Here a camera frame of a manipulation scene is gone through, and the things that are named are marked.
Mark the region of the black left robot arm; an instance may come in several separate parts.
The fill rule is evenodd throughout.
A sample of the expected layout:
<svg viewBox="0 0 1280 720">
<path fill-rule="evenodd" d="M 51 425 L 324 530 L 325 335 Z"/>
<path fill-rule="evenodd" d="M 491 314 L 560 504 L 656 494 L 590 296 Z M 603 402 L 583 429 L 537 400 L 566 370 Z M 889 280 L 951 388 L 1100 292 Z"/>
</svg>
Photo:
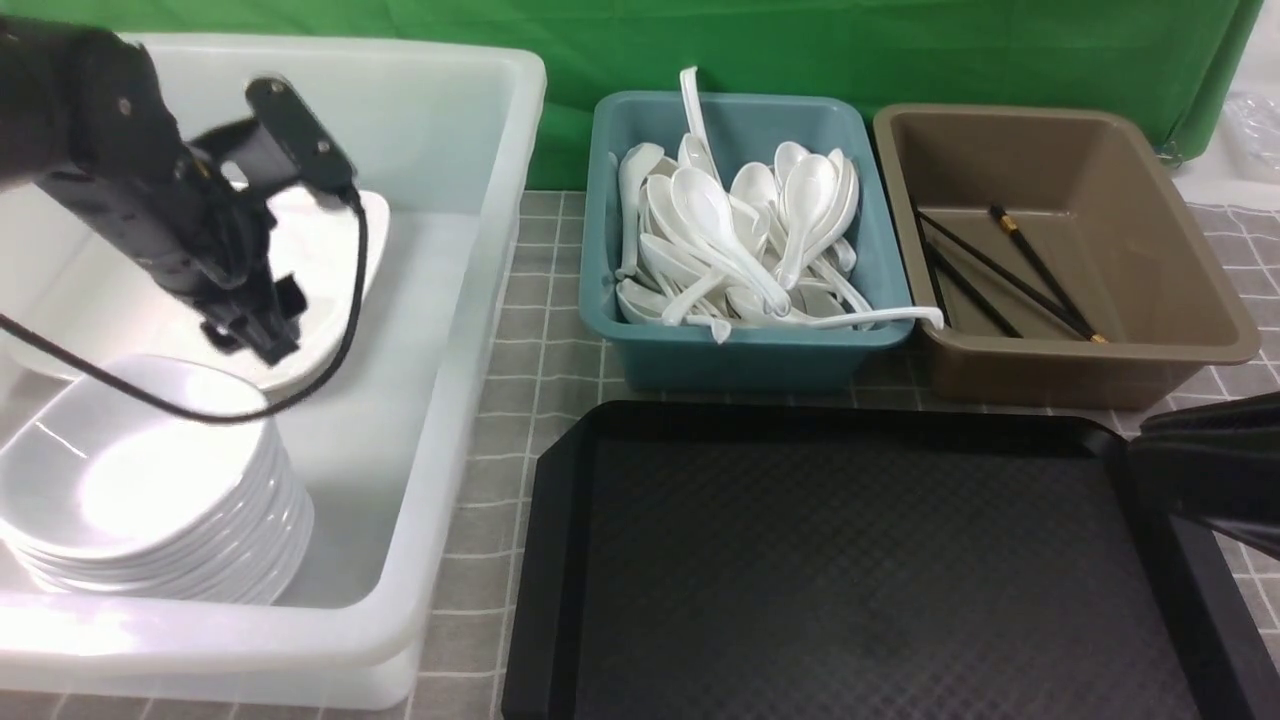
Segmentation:
<svg viewBox="0 0 1280 720">
<path fill-rule="evenodd" d="M 197 313 L 223 352 L 268 365 L 306 307 L 276 281 L 276 222 L 186 142 L 148 53 L 92 26 L 3 18 L 3 187 L 32 184 Z"/>
</svg>

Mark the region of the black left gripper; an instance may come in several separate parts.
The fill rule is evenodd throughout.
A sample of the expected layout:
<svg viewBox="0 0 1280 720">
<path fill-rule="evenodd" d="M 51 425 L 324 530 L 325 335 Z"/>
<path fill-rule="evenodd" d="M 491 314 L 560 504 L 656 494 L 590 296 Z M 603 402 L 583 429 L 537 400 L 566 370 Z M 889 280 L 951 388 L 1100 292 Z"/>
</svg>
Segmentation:
<svg viewBox="0 0 1280 720">
<path fill-rule="evenodd" d="M 274 217 L 191 151 L 68 163 L 40 188 L 198 314 L 215 350 L 248 350 L 269 366 L 298 350 L 306 300 L 294 281 L 274 278 Z"/>
</svg>

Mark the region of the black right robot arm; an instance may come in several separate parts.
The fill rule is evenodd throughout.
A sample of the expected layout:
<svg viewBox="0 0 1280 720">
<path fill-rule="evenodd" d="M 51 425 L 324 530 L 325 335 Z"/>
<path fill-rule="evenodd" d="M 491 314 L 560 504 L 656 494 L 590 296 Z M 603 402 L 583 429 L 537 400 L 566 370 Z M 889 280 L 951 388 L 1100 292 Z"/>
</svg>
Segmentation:
<svg viewBox="0 0 1280 720">
<path fill-rule="evenodd" d="M 1147 418 L 1128 446 L 1140 497 L 1279 557 L 1279 395 Z"/>
</svg>

